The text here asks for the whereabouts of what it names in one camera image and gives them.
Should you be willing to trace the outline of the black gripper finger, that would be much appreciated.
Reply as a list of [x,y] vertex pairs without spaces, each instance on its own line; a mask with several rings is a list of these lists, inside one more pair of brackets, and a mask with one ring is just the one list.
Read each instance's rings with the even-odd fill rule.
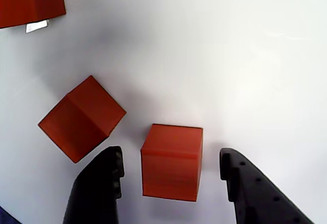
[[236,223],[312,223],[283,192],[243,154],[220,150],[220,178],[226,181]]
[[124,175],[121,147],[101,151],[76,177],[63,223],[119,223],[116,200]]

